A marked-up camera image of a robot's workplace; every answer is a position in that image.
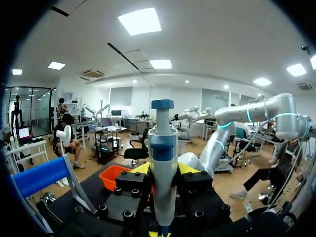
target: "man sitting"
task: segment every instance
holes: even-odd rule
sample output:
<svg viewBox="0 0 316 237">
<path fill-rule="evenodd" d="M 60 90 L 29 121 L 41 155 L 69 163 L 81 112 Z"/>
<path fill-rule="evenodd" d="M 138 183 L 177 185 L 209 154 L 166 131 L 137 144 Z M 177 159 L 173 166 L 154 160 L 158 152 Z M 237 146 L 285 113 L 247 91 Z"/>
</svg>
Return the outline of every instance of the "man sitting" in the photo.
<svg viewBox="0 0 316 237">
<path fill-rule="evenodd" d="M 59 138 L 56 136 L 56 133 L 58 130 L 64 131 L 66 125 L 71 125 L 72 123 L 73 123 L 73 117 L 70 114 L 64 114 L 62 118 L 62 122 L 58 123 L 54 128 L 53 149 L 54 149 L 54 152 L 58 156 L 61 155 L 61 148 L 60 148 L 60 143 L 58 142 Z M 71 129 L 70 144 L 68 146 L 63 145 L 63 147 L 64 147 L 64 153 L 75 154 L 75 162 L 73 164 L 73 167 L 83 169 L 84 165 L 79 163 L 80 142 L 75 139 L 72 129 Z"/>
<path fill-rule="evenodd" d="M 277 152 L 276 157 L 269 161 L 269 166 L 273 166 L 279 160 L 279 163 L 274 168 L 269 169 L 258 169 L 257 172 L 246 181 L 243 186 L 244 190 L 238 193 L 232 193 L 232 198 L 239 198 L 241 200 L 245 200 L 247 197 L 247 192 L 261 179 L 261 180 L 270 180 L 271 183 L 276 186 L 274 194 L 272 196 L 272 200 L 277 196 L 279 191 L 281 190 L 287 176 L 290 173 L 292 164 L 294 163 L 297 154 L 299 153 L 300 145 L 298 143 L 298 139 L 288 142 L 284 142 Z M 297 171 L 299 164 L 302 160 L 302 151 L 300 152 L 296 164 L 294 164 L 294 169 Z"/>
</svg>

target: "ceiling light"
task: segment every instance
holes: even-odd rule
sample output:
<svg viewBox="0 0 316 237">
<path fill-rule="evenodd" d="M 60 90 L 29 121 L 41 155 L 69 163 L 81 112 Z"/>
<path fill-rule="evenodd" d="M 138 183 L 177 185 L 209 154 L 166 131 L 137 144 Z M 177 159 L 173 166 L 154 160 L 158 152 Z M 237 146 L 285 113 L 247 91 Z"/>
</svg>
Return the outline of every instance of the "ceiling light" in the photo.
<svg viewBox="0 0 316 237">
<path fill-rule="evenodd" d="M 154 69 L 171 69 L 171 61 L 170 60 L 150 60 L 150 64 Z"/>
<path fill-rule="evenodd" d="M 131 36 L 161 31 L 157 13 L 154 8 L 133 11 L 119 16 L 118 20 Z"/>
<path fill-rule="evenodd" d="M 316 70 L 316 55 L 311 57 L 311 64 L 314 70 Z"/>
<path fill-rule="evenodd" d="M 302 66 L 302 64 L 298 63 L 291 67 L 287 68 L 288 72 L 291 73 L 293 76 L 298 77 L 303 74 L 306 74 L 305 68 Z"/>
<path fill-rule="evenodd" d="M 22 69 L 12 69 L 13 75 L 22 75 Z"/>
<path fill-rule="evenodd" d="M 51 63 L 48 65 L 48 68 L 60 70 L 60 69 L 62 69 L 65 65 L 66 65 L 66 64 L 57 63 L 57 62 L 51 61 Z"/>
<path fill-rule="evenodd" d="M 271 81 L 269 81 L 268 79 L 265 78 L 259 78 L 253 81 L 253 83 L 260 85 L 260 86 L 266 86 L 266 85 L 270 85 Z"/>
</svg>

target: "red container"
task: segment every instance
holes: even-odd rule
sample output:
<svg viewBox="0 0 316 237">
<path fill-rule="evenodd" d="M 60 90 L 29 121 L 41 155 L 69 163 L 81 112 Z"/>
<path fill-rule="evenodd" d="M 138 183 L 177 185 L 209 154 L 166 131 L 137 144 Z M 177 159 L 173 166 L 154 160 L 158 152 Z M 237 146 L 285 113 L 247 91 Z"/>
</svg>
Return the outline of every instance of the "red container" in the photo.
<svg viewBox="0 0 316 237">
<path fill-rule="evenodd" d="M 115 179 L 121 174 L 122 171 L 129 172 L 131 169 L 121 167 L 118 165 L 111 165 L 109 168 L 104 170 L 100 175 L 104 187 L 113 192 L 116 187 Z"/>
</svg>

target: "computer monitor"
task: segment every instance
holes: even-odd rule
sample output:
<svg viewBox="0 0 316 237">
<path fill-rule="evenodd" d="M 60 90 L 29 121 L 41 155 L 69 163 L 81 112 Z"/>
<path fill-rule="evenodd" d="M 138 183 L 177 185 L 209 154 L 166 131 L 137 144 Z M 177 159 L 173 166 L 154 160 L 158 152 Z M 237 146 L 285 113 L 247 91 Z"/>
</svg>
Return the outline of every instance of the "computer monitor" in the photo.
<svg viewBox="0 0 316 237">
<path fill-rule="evenodd" d="M 128 110 L 121 110 L 120 111 L 120 115 L 122 115 L 122 116 L 129 116 Z"/>
<path fill-rule="evenodd" d="M 111 111 L 111 114 L 112 114 L 113 116 L 121 116 L 121 110 L 112 110 L 112 111 Z"/>
<path fill-rule="evenodd" d="M 19 129 L 19 138 L 27 138 L 27 137 L 30 137 L 29 128 L 28 127 L 20 128 Z"/>
<path fill-rule="evenodd" d="M 101 118 L 100 120 L 102 127 L 112 126 L 111 118 Z"/>
</svg>

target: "person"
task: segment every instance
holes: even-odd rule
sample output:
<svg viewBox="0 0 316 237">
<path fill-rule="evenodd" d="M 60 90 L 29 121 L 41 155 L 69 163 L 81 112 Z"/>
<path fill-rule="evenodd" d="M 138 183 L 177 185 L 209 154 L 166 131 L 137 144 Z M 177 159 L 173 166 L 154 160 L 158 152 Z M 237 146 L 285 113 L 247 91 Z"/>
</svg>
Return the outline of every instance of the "person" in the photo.
<svg viewBox="0 0 316 237">
<path fill-rule="evenodd" d="M 68 113 L 68 109 L 67 106 L 64 105 L 65 99 L 64 98 L 60 98 L 59 100 L 59 105 L 56 108 L 56 112 L 57 112 L 57 121 L 59 123 L 62 122 L 62 118 L 63 115 L 67 112 Z"/>
<path fill-rule="evenodd" d="M 62 118 L 62 122 L 58 123 L 54 128 L 54 139 L 53 139 L 53 149 L 54 152 L 58 151 L 59 154 L 61 154 L 61 148 L 59 138 L 57 137 L 56 133 L 57 131 L 64 131 L 66 125 L 71 125 L 73 123 L 73 117 L 70 114 L 64 114 Z M 80 157 L 80 142 L 77 141 L 74 137 L 73 131 L 71 131 L 71 141 L 68 146 L 63 145 L 65 149 L 65 153 L 71 153 L 75 155 L 75 162 L 73 164 L 74 168 L 80 168 L 83 169 L 84 165 L 79 163 L 79 157 Z"/>
<path fill-rule="evenodd" d="M 272 196 L 272 200 L 277 196 L 279 191 L 281 190 L 287 176 L 290 174 L 290 170 L 292 168 L 293 163 L 295 162 L 296 157 L 297 161 L 294 164 L 294 169 L 297 171 L 298 166 L 302 160 L 302 151 L 300 151 L 300 145 L 298 143 L 298 139 L 290 140 L 288 142 L 284 142 L 280 147 L 277 155 L 271 159 L 268 164 L 271 168 L 268 169 L 258 169 L 257 172 L 246 181 L 243 186 L 244 190 L 232 193 L 232 198 L 239 198 L 241 200 L 245 200 L 247 197 L 248 191 L 260 180 L 270 180 L 272 185 L 276 187 L 274 194 Z"/>
</svg>

